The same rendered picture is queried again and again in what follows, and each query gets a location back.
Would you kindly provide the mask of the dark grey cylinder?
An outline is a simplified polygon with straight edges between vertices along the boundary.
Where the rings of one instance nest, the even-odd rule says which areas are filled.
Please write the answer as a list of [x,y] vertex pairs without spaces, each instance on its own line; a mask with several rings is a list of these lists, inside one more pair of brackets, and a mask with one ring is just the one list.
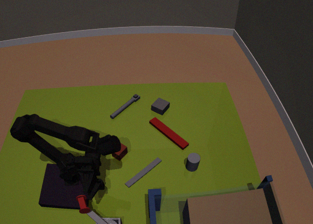
[[191,153],[189,154],[187,158],[187,163],[186,163],[186,169],[190,172],[194,172],[197,170],[200,162],[200,156],[197,153]]

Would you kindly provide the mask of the dark grey rod with square head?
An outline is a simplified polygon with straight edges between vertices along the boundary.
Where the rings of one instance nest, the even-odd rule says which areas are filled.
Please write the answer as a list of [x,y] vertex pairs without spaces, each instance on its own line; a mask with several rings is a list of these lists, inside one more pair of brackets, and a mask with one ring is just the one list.
[[125,110],[131,103],[136,102],[140,99],[140,96],[135,94],[131,99],[125,103],[122,107],[120,107],[118,110],[116,110],[112,115],[110,115],[110,118],[114,119],[118,114],[120,114],[123,110]]

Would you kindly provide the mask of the grey flat bar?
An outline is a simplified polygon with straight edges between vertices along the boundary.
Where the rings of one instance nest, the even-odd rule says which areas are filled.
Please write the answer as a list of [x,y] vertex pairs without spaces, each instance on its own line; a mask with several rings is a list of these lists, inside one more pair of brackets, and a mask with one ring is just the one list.
[[131,178],[128,182],[125,183],[127,187],[131,187],[134,183],[140,180],[145,174],[151,171],[154,167],[156,167],[162,160],[160,158],[156,158],[152,161],[147,167],[141,170],[138,174],[136,174],[133,178]]

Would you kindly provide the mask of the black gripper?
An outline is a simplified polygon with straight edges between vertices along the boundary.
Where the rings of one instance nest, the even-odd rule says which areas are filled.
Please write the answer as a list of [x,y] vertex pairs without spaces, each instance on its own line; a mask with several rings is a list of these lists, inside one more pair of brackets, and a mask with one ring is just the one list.
[[96,177],[100,176],[100,156],[95,153],[86,153],[85,156],[74,158],[73,162],[76,168],[79,164],[82,165],[81,169],[77,169],[77,172],[82,179],[84,194],[88,193],[88,200],[92,200],[98,190],[105,189],[103,181]]

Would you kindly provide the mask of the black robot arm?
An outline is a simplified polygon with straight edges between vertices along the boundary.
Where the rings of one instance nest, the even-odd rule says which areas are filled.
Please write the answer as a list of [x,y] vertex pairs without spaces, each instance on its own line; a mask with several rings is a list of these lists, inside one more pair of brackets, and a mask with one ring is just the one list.
[[[88,130],[79,126],[66,127],[58,123],[41,118],[36,114],[17,117],[10,133],[13,138],[20,142],[28,142],[34,148],[43,153],[58,165],[60,178],[64,179],[65,185],[79,185],[78,168],[73,164],[74,156],[72,153],[63,154],[54,146],[49,144],[35,131],[52,137],[64,140],[70,147],[86,153],[95,153],[99,156],[109,155],[121,150],[121,143],[118,137],[106,135],[100,138],[100,133]],[[92,136],[92,141],[89,139]]]

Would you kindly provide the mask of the dark red flat bar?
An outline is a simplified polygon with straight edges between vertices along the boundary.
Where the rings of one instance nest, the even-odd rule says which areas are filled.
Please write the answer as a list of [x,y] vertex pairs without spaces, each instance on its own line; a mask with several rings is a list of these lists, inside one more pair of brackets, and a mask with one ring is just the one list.
[[179,146],[182,150],[184,150],[189,143],[186,142],[183,138],[181,138],[177,133],[173,132],[170,128],[168,128],[165,124],[163,124],[156,117],[151,119],[149,123],[155,127],[158,131],[160,131],[163,135],[169,138],[174,144]]

